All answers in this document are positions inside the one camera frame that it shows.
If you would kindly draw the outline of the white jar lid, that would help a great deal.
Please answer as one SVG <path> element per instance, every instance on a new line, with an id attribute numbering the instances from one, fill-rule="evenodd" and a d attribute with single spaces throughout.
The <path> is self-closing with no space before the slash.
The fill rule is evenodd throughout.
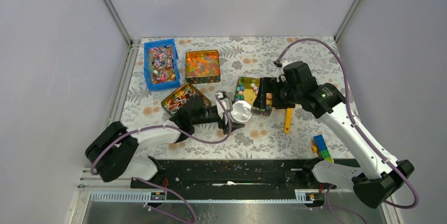
<path id="1" fill-rule="evenodd" d="M 244 101 L 239 100 L 232 104 L 231 117 L 238 123 L 246 123 L 252 118 L 252 106 Z"/>

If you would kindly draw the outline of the orange plastic scoop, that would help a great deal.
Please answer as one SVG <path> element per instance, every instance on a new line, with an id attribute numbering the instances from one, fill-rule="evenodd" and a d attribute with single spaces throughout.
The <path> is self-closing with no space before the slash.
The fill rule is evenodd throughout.
<path id="1" fill-rule="evenodd" d="M 290 133 L 290 127 L 291 127 L 291 121 L 292 121 L 292 117 L 293 117 L 293 111 L 294 111 L 294 108 L 287 108 L 285 110 L 284 129 L 283 129 L 283 132 L 285 134 L 289 134 Z"/>

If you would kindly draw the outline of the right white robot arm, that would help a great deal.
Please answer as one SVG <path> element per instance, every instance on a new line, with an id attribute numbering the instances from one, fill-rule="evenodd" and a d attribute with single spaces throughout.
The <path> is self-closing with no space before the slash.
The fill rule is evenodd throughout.
<path id="1" fill-rule="evenodd" d="M 299 104 L 321 120 L 359 164 L 356 168 L 314 158 L 303 166 L 302 180 L 307 187 L 333 184 L 354 192 L 366 206 L 377 208 L 414 172 L 409 160 L 398 160 L 354 120 L 349 102 L 333 84 L 317 83 L 306 63 L 298 61 L 284 66 L 280 77 L 260 78 L 254 107 L 265 109 L 268 94 L 273 96 L 272 108 L 281 110 Z"/>

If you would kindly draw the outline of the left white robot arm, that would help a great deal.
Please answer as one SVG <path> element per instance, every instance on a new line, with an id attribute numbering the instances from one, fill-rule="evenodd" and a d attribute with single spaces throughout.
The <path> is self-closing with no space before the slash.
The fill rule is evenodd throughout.
<path id="1" fill-rule="evenodd" d="M 225 92 L 215 95 L 216 105 L 205 106 L 203 98 L 194 96 L 168 122 L 136 128 L 121 121 L 111 123 L 87 147 L 85 156 L 91 162 L 90 173 L 99 175 L 104 182 L 118 178 L 142 178 L 152 188 L 163 183 L 162 171 L 152 158 L 136 155 L 141 149 L 161 144 L 175 144 L 187 139 L 204 144 L 225 142 L 231 132 L 243 128 L 252 118 L 252 106 L 243 100 L 233 101 Z M 195 125 L 216 123 L 225 137 L 221 140 L 203 140 L 194 135 Z"/>

